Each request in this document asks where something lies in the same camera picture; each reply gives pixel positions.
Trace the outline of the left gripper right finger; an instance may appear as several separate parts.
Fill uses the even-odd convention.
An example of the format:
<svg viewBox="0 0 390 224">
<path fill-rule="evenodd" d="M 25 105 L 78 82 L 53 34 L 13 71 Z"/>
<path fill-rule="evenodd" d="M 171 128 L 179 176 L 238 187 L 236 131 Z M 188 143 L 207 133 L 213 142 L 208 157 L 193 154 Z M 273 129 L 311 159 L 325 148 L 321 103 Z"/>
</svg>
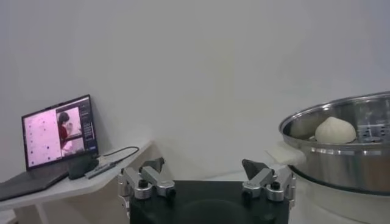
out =
<svg viewBox="0 0 390 224">
<path fill-rule="evenodd" d="M 242 188 L 245 201 L 259 198 L 263 191 L 270 201 L 295 201 L 296 177 L 288 167 L 274 170 L 265 163 L 249 159 L 243 159 L 241 164 L 248 177 Z"/>
</svg>

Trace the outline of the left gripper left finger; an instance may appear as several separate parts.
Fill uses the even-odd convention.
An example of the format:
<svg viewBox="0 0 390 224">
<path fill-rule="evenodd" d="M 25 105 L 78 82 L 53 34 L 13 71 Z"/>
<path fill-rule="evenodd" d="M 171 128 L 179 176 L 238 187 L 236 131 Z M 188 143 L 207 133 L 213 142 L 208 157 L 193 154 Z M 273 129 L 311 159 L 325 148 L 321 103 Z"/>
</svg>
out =
<svg viewBox="0 0 390 224">
<path fill-rule="evenodd" d="M 160 197 L 171 200 L 176 196 L 175 182 L 161 174 L 163 157 L 145 161 L 138 170 L 127 167 L 118 175 L 118 194 L 126 199 L 134 196 L 137 200 L 148 200 L 153 191 Z"/>
</svg>

